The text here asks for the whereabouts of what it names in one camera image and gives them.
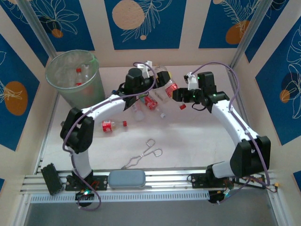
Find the white tabletop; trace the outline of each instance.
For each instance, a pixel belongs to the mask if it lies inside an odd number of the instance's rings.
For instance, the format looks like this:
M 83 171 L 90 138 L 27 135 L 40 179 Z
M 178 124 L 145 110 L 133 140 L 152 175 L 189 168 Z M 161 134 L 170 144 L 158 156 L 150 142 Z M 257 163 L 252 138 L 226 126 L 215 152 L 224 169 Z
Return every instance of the white tabletop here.
M 196 68 L 197 66 L 167 66 L 179 87 L 187 87 L 183 75 Z M 130 67 L 100 69 L 107 95 L 124 82 L 128 69 Z M 217 91 L 224 91 L 230 98 L 233 96 L 223 66 L 209 65 L 200 71 L 212 71 Z M 157 158 L 154 155 L 146 156 L 134 168 L 207 166 L 230 159 L 234 151 L 233 142 L 219 121 L 207 110 L 195 111 L 191 104 L 180 110 L 173 100 L 166 104 L 158 102 L 166 113 L 165 119 L 142 106 L 146 117 L 141 122 L 134 120 L 130 109 L 112 116 L 112 120 L 127 121 L 126 131 L 121 128 L 111 134 L 105 134 L 101 127 L 95 125 L 93 142 L 89 148 L 92 169 L 120 169 L 131 157 L 140 155 L 147 148 L 145 142 L 150 138 L 156 141 L 153 148 L 161 148 L 163 154 Z M 42 168 L 53 163 L 57 170 L 72 169 L 69 154 L 62 150 L 63 141 L 60 138 L 60 123 L 66 119 L 70 109 L 60 97 L 45 146 Z

